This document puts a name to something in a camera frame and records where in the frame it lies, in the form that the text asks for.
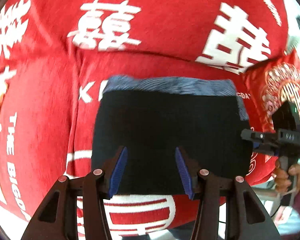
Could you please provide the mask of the black pants with grey waistband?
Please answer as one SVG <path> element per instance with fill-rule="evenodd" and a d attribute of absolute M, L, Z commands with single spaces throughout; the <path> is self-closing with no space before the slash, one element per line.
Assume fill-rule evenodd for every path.
<path fill-rule="evenodd" d="M 183 194 L 175 161 L 181 147 L 195 170 L 233 178 L 248 173 L 251 142 L 243 100 L 231 80 L 112 76 L 95 120 L 92 169 L 123 155 L 109 177 L 109 194 Z"/>

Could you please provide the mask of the red embroidered cushion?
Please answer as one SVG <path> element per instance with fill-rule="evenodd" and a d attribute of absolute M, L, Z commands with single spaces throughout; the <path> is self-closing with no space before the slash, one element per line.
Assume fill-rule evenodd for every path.
<path fill-rule="evenodd" d="M 300 116 L 300 59 L 296 50 L 260 62 L 240 74 L 264 132 L 274 131 L 272 114 L 285 102 L 296 104 Z"/>

